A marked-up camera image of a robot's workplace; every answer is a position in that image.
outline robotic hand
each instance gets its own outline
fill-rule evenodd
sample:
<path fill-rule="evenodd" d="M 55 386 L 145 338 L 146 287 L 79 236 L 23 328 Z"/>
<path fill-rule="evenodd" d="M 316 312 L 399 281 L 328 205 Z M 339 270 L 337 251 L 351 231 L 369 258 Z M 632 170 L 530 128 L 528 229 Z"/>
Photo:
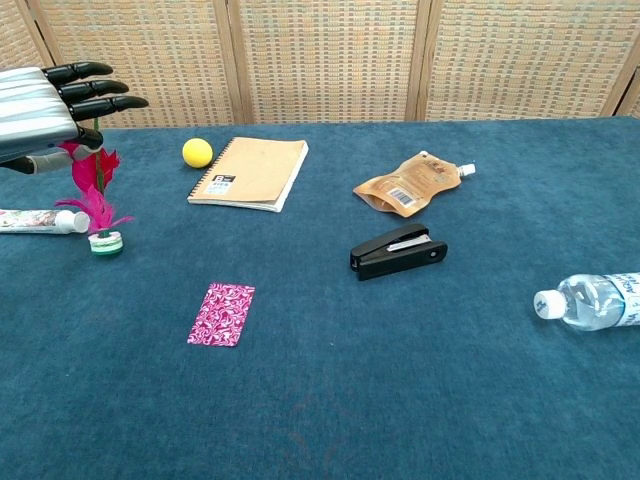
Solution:
<path fill-rule="evenodd" d="M 71 83 L 110 73 L 110 66 L 96 62 L 0 70 L 0 167 L 26 174 L 68 167 L 73 159 L 66 151 L 33 155 L 63 142 L 79 145 L 76 158 L 100 149 L 102 134 L 76 122 L 149 105 L 127 95 L 93 98 L 129 91 L 114 80 Z"/>

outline patterned card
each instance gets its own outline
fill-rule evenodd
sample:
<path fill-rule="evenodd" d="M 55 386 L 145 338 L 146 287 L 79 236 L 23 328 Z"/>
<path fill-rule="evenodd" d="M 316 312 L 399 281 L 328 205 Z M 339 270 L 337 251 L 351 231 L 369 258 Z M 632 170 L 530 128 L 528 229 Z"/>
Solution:
<path fill-rule="evenodd" d="M 212 283 L 187 343 L 234 347 L 240 339 L 255 287 Z"/>

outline white bottle cap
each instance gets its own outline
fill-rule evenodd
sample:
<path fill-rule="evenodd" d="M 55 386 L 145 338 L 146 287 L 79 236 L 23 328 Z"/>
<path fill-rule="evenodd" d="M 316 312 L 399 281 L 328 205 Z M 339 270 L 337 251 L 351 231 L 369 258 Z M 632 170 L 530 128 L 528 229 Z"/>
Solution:
<path fill-rule="evenodd" d="M 542 290 L 533 297 L 533 308 L 540 318 L 555 320 L 567 313 L 567 300 L 557 290 Z"/>
<path fill-rule="evenodd" d="M 469 163 L 467 165 L 461 165 L 458 167 L 458 175 L 461 177 L 468 177 L 469 175 L 473 175 L 476 173 L 476 164 Z"/>
<path fill-rule="evenodd" d="M 67 233 L 85 233 L 89 230 L 90 221 L 89 215 L 84 212 L 61 210 L 56 215 L 56 226 Z"/>

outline notebook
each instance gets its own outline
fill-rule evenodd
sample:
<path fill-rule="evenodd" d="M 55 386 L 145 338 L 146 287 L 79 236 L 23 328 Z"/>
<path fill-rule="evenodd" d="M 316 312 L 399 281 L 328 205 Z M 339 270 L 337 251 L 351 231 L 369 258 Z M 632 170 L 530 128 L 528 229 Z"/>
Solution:
<path fill-rule="evenodd" d="M 280 212 L 308 151 L 305 140 L 234 137 L 187 201 Z"/>

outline spiral binding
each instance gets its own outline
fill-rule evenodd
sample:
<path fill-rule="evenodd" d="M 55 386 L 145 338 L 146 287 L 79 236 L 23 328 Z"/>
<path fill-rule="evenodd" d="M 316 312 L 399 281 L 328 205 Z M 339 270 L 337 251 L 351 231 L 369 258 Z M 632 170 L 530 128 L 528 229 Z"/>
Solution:
<path fill-rule="evenodd" d="M 209 174 L 212 172 L 212 170 L 216 167 L 216 165 L 218 164 L 218 162 L 220 161 L 220 159 L 224 156 L 224 154 L 226 153 L 226 151 L 229 149 L 229 147 L 231 146 L 231 144 L 235 141 L 237 137 L 233 137 L 231 139 L 231 141 L 227 144 L 226 147 L 224 147 L 224 149 L 222 150 L 222 152 L 220 152 L 218 154 L 218 156 L 215 158 L 215 160 L 213 161 L 213 163 L 211 164 L 211 166 L 209 168 L 207 168 L 207 171 L 204 172 L 204 174 L 200 177 L 200 180 L 198 180 L 196 182 L 196 184 L 194 185 L 194 187 L 191 189 L 191 193 L 189 194 L 189 199 L 192 199 L 195 194 L 196 191 L 198 191 L 198 189 L 200 188 L 200 185 L 202 185 L 202 182 L 204 182 L 205 180 L 209 179 Z"/>

